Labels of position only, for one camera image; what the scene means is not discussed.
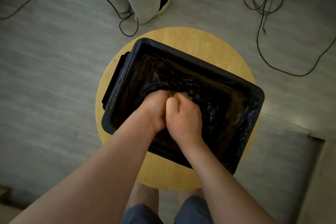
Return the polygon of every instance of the sneaker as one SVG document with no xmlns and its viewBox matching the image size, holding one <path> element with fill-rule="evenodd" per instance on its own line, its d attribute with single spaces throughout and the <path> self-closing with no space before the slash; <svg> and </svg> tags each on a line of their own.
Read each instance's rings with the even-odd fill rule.
<svg viewBox="0 0 336 224">
<path fill-rule="evenodd" d="M 160 0 L 160 8 L 157 11 L 157 13 L 154 15 L 154 17 L 163 14 L 168 9 L 169 5 L 170 5 L 170 0 Z"/>
</svg>

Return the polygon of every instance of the black handle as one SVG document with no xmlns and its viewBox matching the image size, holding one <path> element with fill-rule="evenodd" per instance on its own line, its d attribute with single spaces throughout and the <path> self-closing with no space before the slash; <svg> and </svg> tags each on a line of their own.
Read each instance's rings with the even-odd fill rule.
<svg viewBox="0 0 336 224">
<path fill-rule="evenodd" d="M 114 71 L 114 73 L 113 73 L 113 76 L 112 76 L 112 78 L 111 78 L 111 81 L 110 81 L 110 83 L 109 83 L 109 85 L 108 85 L 108 87 L 107 87 L 107 90 L 106 90 L 106 92 L 105 92 L 105 94 L 104 94 L 104 97 L 103 97 L 103 99 L 102 99 L 102 103 L 103 103 L 103 109 L 105 110 L 105 108 L 106 108 L 106 104 L 107 104 L 107 102 L 109 101 L 109 99 L 110 99 L 110 97 L 111 97 L 111 93 L 112 93 L 112 91 L 113 91 L 113 88 L 114 88 L 114 86 L 115 86 L 115 84 L 116 84 L 116 82 L 117 82 L 117 80 L 118 80 L 118 78 L 119 78 L 119 75 L 120 75 L 120 73 L 121 73 L 121 70 L 123 69 L 123 67 L 124 67 L 124 63 L 125 63 L 125 61 L 126 61 L 126 58 L 127 58 L 127 56 L 128 56 L 128 54 L 129 54 L 130 52 L 126 52 L 124 55 L 121 55 L 121 57 L 120 57 L 120 59 L 119 59 L 119 62 L 118 62 L 118 64 L 117 64 L 117 67 L 115 68 L 115 71 Z"/>
</svg>

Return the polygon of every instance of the black cable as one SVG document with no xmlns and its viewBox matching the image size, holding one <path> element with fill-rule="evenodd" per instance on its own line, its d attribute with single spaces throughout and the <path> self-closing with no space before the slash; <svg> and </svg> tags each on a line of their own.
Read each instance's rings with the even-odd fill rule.
<svg viewBox="0 0 336 224">
<path fill-rule="evenodd" d="M 263 3 L 261 5 L 258 5 L 258 3 L 255 1 L 255 0 L 252 0 L 253 2 L 253 5 L 254 5 L 254 8 L 253 7 L 250 7 L 246 0 L 243 0 L 244 4 L 246 5 L 246 7 L 248 9 L 251 9 L 251 10 L 256 10 L 259 14 L 261 14 L 261 22 L 260 22 L 260 25 L 259 25 L 259 28 L 258 28 L 258 33 L 257 33 L 257 48 L 258 48 L 258 52 L 259 52 L 259 55 L 261 56 L 261 58 L 263 59 L 263 61 L 271 68 L 275 69 L 275 70 L 278 70 L 280 72 L 283 72 L 283 73 L 286 73 L 286 74 L 289 74 L 289 75 L 292 75 L 292 76 L 297 76 L 297 77 L 302 77 L 302 76 L 306 76 L 308 74 L 310 74 L 314 69 L 315 67 L 317 66 L 318 62 L 320 61 L 321 57 L 332 47 L 332 45 L 335 43 L 336 41 L 336 37 L 333 39 L 333 41 L 331 42 L 331 44 L 324 50 L 324 52 L 321 53 L 321 55 L 318 57 L 317 61 L 315 62 L 315 64 L 313 65 L 312 69 L 310 69 L 307 73 L 305 74 L 292 74 L 292 73 L 288 73 L 286 71 L 283 71 L 281 69 L 278 69 L 272 65 L 270 65 L 266 59 L 264 58 L 264 56 L 262 55 L 261 51 L 260 51 L 260 48 L 259 48 L 259 32 L 260 32 L 260 29 L 262 28 L 264 34 L 266 34 L 266 30 L 265 30 L 265 22 L 268 18 L 268 15 L 272 14 L 272 13 L 275 13 L 276 11 L 278 11 L 281 6 L 283 5 L 284 3 L 284 0 L 281 0 L 280 1 L 280 4 L 273 10 L 271 10 L 271 6 L 272 6 L 272 3 L 273 3 L 273 0 L 270 1 L 270 5 L 269 5 L 269 8 L 268 10 L 266 11 L 265 10 L 265 7 L 266 7 L 266 3 L 267 3 L 268 0 L 263 0 Z"/>
<path fill-rule="evenodd" d="M 3 20 L 6 20 L 6 19 L 11 18 L 11 17 L 14 16 L 15 14 L 17 14 L 17 13 L 24 7 L 24 6 L 27 5 L 30 1 L 31 1 L 31 0 L 27 0 L 27 1 L 24 2 L 22 5 L 20 5 L 20 7 L 19 7 L 14 13 L 12 13 L 12 14 L 6 16 L 6 17 L 2 17 L 2 18 L 0 18 L 0 21 L 3 21 Z M 122 21 L 119 23 L 119 28 L 120 28 L 120 31 L 121 31 L 124 35 L 126 35 L 126 34 L 122 31 L 122 29 L 121 29 L 121 23 L 124 22 L 125 20 L 129 19 L 134 13 L 131 13 L 130 11 L 128 11 L 129 15 L 126 16 L 126 17 L 124 17 L 124 18 L 122 18 L 122 17 L 119 15 L 118 11 L 115 9 L 114 5 L 113 5 L 109 0 L 107 0 L 107 1 L 112 5 L 112 7 L 114 8 L 115 12 L 118 14 L 119 18 L 122 19 Z M 135 35 L 135 34 L 137 33 L 138 28 L 139 28 L 139 21 L 138 21 L 138 18 L 137 18 L 137 27 L 136 27 L 136 31 L 135 31 L 135 33 L 134 33 L 133 35 Z"/>
</svg>

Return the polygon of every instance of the round table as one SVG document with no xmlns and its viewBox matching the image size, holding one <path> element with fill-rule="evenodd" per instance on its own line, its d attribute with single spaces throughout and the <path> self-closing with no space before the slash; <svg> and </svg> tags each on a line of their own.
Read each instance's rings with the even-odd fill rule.
<svg viewBox="0 0 336 224">
<path fill-rule="evenodd" d="M 131 51 L 135 41 L 143 37 L 156 40 L 198 57 L 249 82 L 255 83 L 254 77 L 242 57 L 232 47 L 216 36 L 198 29 L 186 27 L 162 28 L 151 31 L 139 36 L 122 48 L 110 62 L 101 78 L 96 98 L 96 122 L 103 143 L 111 137 L 110 134 L 103 130 L 101 124 L 104 113 L 102 105 L 103 96 L 120 56 L 125 52 Z M 257 127 L 258 122 L 255 124 L 242 158 L 254 140 Z M 146 154 L 137 181 L 147 186 L 164 190 L 191 190 L 201 187 L 193 169 L 181 166 L 150 152 Z"/>
</svg>

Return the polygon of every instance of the black plastic tray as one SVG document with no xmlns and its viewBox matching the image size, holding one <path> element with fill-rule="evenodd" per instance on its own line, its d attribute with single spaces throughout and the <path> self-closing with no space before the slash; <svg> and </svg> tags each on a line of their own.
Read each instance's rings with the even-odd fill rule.
<svg viewBox="0 0 336 224">
<path fill-rule="evenodd" d="M 194 56 L 142 38 L 120 57 L 102 100 L 103 129 L 113 134 L 145 96 L 160 89 L 187 92 L 200 106 L 203 140 L 234 174 L 263 105 L 262 89 Z M 167 129 L 155 136 L 148 151 L 191 168 Z"/>
</svg>

